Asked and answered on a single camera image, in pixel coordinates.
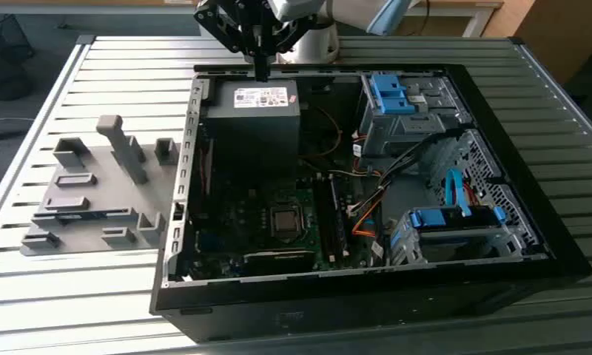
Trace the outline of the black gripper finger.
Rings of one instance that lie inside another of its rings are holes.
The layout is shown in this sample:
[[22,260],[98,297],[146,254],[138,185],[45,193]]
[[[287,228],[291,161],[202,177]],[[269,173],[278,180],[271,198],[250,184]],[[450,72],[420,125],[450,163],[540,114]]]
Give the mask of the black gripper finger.
[[266,82],[270,73],[270,64],[278,53],[286,53],[297,40],[309,30],[309,19],[298,18],[290,21],[279,30],[265,22],[261,26],[261,81]]
[[241,52],[261,81],[259,30],[243,31],[239,25],[239,1],[199,1],[193,15],[198,25],[231,52]]

